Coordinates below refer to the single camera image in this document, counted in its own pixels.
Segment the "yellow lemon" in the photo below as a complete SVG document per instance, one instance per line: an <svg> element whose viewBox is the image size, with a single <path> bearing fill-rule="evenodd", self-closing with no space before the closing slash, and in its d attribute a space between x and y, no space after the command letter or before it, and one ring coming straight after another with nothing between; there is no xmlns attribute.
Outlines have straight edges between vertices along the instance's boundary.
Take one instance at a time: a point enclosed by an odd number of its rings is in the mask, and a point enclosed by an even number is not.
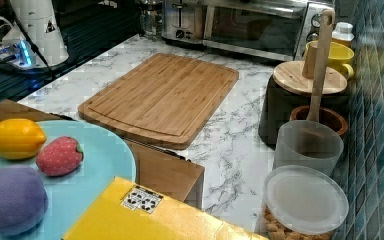
<svg viewBox="0 0 384 240"><path fill-rule="evenodd" d="M8 119L0 122L0 156L9 160L36 155L46 142L43 129L28 119Z"/></svg>

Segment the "yellow box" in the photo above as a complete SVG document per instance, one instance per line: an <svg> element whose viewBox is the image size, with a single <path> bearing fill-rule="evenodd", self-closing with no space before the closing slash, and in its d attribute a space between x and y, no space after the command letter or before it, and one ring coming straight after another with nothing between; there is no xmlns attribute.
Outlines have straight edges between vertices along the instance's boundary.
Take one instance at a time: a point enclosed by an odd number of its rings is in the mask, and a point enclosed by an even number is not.
<svg viewBox="0 0 384 240"><path fill-rule="evenodd" d="M115 177L63 240L256 240L245 231L168 196Z"/></svg>

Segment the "red strawberry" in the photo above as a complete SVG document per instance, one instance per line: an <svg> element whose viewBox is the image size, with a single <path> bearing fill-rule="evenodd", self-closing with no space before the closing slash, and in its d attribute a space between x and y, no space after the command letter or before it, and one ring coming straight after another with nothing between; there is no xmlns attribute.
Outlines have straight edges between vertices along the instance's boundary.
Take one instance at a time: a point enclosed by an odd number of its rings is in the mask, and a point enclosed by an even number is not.
<svg viewBox="0 0 384 240"><path fill-rule="evenodd" d="M59 137L44 147L36 158L38 168L48 176L61 176L76 169L83 151L72 137Z"/></svg>

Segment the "oven door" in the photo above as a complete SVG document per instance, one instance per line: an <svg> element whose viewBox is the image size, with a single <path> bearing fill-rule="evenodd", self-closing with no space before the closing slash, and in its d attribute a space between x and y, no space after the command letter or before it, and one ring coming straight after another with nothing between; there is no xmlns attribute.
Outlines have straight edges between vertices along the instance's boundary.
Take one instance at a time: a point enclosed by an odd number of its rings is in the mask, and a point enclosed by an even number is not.
<svg viewBox="0 0 384 240"><path fill-rule="evenodd" d="M262 4L208 6L203 43L209 47L290 61L296 53L305 9L305 5L288 8Z"/></svg>

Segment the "yellow cup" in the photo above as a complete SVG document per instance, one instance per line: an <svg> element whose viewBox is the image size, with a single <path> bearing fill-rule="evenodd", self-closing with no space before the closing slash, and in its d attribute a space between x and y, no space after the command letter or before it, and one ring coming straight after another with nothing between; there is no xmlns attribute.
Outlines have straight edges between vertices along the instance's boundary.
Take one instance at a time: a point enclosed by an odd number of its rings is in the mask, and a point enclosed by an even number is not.
<svg viewBox="0 0 384 240"><path fill-rule="evenodd" d="M304 59L307 55L308 45L310 43L311 42L307 43L305 46ZM354 77L354 69L350 65L353 58L354 51L350 48L339 43L330 43L329 59L327 65L341 73L347 80Z"/></svg>

